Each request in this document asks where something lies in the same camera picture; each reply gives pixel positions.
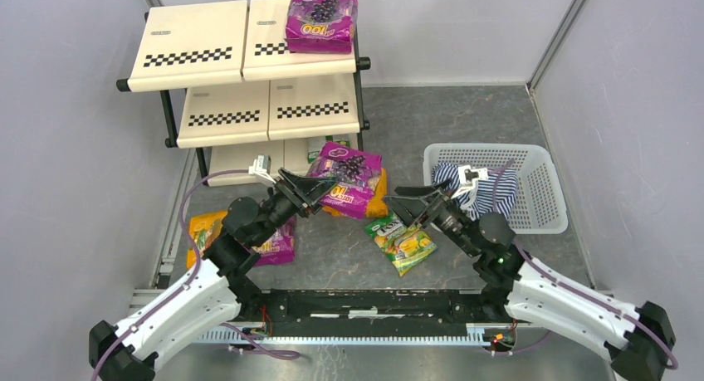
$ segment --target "basket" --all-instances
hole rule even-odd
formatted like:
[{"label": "basket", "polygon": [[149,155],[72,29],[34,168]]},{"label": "basket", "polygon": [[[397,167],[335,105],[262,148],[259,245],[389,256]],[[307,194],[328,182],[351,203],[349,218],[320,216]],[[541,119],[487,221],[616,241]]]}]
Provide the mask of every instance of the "basket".
[{"label": "basket", "polygon": [[567,228],[567,206],[550,153],[533,144],[441,143],[423,154],[423,181],[440,162],[499,168],[508,160],[518,173],[518,197],[508,218],[517,234],[557,234]]}]

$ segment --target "blue and white striped fabric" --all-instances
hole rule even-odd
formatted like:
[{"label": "blue and white striped fabric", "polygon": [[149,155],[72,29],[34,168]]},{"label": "blue and white striped fabric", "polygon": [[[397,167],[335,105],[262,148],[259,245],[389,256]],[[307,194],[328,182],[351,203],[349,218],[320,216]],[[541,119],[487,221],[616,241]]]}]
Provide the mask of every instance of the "blue and white striped fabric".
[{"label": "blue and white striped fabric", "polygon": [[[493,210],[491,195],[496,177],[498,175],[492,175],[490,172],[488,180],[480,180],[474,199],[469,193],[455,199],[460,205],[460,209],[471,220],[477,220],[481,215]],[[446,190],[448,192],[457,190],[460,187],[460,177],[455,164],[439,163],[433,168],[432,178],[433,184],[442,183],[450,179],[450,184]],[[511,215],[511,210],[516,205],[517,192],[518,174],[514,169],[507,169],[496,186],[496,210],[504,217]]]}]

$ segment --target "purple candy package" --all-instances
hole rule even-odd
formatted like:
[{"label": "purple candy package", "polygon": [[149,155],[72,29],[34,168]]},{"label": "purple candy package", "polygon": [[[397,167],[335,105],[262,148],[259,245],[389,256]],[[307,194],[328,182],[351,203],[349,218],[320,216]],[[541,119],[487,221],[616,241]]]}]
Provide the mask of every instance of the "purple candy package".
[{"label": "purple candy package", "polygon": [[269,240],[260,247],[252,249],[262,258],[254,266],[279,265],[293,261],[295,256],[293,232],[296,227],[296,217],[292,217],[284,226],[279,227]]},{"label": "purple candy package", "polygon": [[348,217],[362,219],[381,178],[381,156],[328,142],[310,165],[308,176],[338,178],[320,202]]},{"label": "purple candy package", "polygon": [[286,20],[290,51],[350,53],[357,0],[291,0]]}]

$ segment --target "shelving rack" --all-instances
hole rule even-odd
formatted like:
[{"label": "shelving rack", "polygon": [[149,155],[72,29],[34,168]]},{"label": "shelving rack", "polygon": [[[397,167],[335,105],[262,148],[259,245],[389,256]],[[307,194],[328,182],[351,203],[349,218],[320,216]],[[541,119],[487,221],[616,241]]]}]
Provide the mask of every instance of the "shelving rack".
[{"label": "shelving rack", "polygon": [[[364,117],[358,34],[350,54],[293,53],[286,45],[291,0],[153,7],[129,78],[120,91],[159,91],[169,148],[195,148],[202,177],[245,169],[258,154],[272,169],[308,169],[307,138],[349,134],[362,149]],[[169,90],[186,89],[177,129]],[[210,164],[204,148],[211,147]],[[223,175],[211,186],[253,183]]]}]

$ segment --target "shelf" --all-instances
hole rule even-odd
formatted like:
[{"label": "shelf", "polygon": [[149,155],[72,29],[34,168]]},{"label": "shelf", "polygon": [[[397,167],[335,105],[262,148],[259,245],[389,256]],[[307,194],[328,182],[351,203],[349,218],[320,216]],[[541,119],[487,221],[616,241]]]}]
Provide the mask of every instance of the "shelf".
[{"label": "shelf", "polygon": [[186,92],[180,148],[269,140],[269,82],[190,88]]},{"label": "shelf", "polygon": [[[276,175],[283,167],[300,175],[308,172],[308,142],[306,139],[278,140],[249,144],[232,144],[213,147],[210,155],[210,173],[229,169],[247,169],[259,154],[271,157],[271,173]],[[248,173],[216,176],[210,179],[210,186],[256,183],[257,179]]]},{"label": "shelf", "polygon": [[152,7],[129,90],[240,82],[246,26],[247,1]]},{"label": "shelf", "polygon": [[271,82],[269,139],[359,132],[352,74]]},{"label": "shelf", "polygon": [[251,0],[242,74],[246,81],[321,76],[356,71],[354,51],[346,55],[291,53],[286,18],[291,0]]}]

